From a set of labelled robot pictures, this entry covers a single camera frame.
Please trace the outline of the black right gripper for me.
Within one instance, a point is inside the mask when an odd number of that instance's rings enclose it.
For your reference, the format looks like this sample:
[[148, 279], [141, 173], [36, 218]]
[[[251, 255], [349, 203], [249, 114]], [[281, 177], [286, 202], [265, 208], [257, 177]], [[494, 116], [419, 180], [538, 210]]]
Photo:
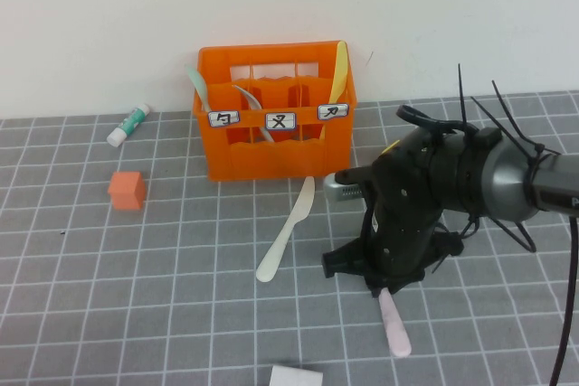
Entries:
[[361, 197], [366, 206], [358, 238], [322, 256], [326, 277], [362, 276], [372, 298], [378, 298], [386, 280], [395, 294], [422, 281], [430, 265], [463, 252], [461, 235], [441, 228], [442, 206], [429, 175], [435, 149], [430, 133], [412, 132], [372, 164], [326, 176], [329, 199]]

